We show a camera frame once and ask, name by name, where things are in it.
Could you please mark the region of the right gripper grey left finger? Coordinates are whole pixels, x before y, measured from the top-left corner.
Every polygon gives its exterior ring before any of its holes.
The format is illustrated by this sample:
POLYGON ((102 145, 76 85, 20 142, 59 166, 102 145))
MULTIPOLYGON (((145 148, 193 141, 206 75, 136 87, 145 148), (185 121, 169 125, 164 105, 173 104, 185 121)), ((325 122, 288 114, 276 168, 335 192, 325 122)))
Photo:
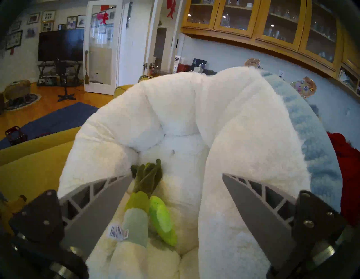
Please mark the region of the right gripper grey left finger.
POLYGON ((112 176, 78 186, 62 198, 46 190, 10 220, 16 236, 34 243, 79 248, 88 258, 113 218, 132 175, 112 176))

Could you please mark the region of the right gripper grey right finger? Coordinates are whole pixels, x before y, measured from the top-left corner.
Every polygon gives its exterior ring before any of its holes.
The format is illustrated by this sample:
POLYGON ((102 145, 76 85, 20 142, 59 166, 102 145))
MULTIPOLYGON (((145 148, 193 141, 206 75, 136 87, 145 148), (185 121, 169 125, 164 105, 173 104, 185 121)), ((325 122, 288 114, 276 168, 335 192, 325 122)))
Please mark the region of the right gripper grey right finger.
POLYGON ((309 190, 295 198, 233 174, 222 180, 271 269, 315 269, 341 244, 347 220, 309 190))

